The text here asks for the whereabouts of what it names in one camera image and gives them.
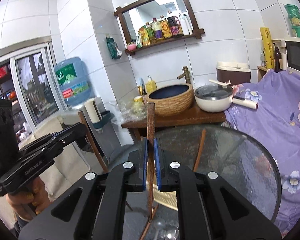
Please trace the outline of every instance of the pot lid handle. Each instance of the pot lid handle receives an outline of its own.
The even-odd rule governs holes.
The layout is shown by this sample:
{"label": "pot lid handle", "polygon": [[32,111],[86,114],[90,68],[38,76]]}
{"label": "pot lid handle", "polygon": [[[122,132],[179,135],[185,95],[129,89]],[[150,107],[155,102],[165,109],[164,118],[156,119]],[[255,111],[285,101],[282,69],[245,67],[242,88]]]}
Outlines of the pot lid handle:
{"label": "pot lid handle", "polygon": [[223,83],[223,82],[215,81],[213,79],[209,79],[209,82],[215,83],[215,84],[223,86],[223,87],[227,87],[228,85],[231,84],[230,80],[228,82],[226,82],[226,83]]}

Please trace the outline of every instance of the white pan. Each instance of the white pan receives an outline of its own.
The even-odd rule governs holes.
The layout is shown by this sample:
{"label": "white pan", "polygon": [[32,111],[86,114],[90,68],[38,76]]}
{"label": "white pan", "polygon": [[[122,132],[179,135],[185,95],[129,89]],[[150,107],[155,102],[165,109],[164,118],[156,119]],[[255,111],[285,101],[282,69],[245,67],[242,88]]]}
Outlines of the white pan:
{"label": "white pan", "polygon": [[197,105],[206,112],[223,112],[228,109],[231,104],[245,106],[254,110],[258,109],[258,103],[244,98],[233,96],[233,89],[230,81],[222,83],[215,80],[209,80],[217,85],[206,85],[199,87],[194,92]]}

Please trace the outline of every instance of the wooden countertop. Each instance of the wooden countertop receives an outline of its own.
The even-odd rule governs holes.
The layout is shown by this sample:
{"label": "wooden countertop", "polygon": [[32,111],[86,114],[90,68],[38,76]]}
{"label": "wooden countertop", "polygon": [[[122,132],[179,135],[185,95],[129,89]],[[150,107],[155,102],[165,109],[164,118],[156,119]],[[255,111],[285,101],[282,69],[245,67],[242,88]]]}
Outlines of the wooden countertop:
{"label": "wooden countertop", "polygon": [[[156,116],[155,127],[181,126],[201,123],[224,122],[226,116],[224,112],[208,113],[201,110],[197,103],[193,102],[192,106],[180,114],[173,116]],[[122,128],[146,128],[147,119],[137,122],[127,122],[121,125]]]}

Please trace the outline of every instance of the bronze faucet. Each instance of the bronze faucet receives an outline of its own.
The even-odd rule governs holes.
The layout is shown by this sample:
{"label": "bronze faucet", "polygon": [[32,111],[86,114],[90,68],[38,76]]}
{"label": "bronze faucet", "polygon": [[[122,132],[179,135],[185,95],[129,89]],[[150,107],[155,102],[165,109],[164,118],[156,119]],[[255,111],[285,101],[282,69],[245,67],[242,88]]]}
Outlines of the bronze faucet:
{"label": "bronze faucet", "polygon": [[191,82],[190,82],[190,71],[188,70],[188,67],[187,66],[182,67],[182,70],[183,70],[184,73],[181,74],[180,76],[178,76],[177,78],[181,79],[181,78],[185,77],[186,78],[186,83],[191,84]]}

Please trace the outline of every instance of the green bucket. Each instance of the green bucket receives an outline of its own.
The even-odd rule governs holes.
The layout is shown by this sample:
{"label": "green bucket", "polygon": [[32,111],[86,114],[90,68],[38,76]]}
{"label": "green bucket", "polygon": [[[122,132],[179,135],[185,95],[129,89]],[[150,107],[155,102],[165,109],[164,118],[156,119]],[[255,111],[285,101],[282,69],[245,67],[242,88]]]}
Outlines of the green bucket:
{"label": "green bucket", "polygon": [[293,36],[296,38],[300,38],[300,27],[293,26],[292,27]]}
{"label": "green bucket", "polygon": [[300,16],[288,16],[291,26],[300,27]]}
{"label": "green bucket", "polygon": [[298,6],[293,4],[286,4],[284,8],[287,10],[289,16],[300,16],[300,10]]}

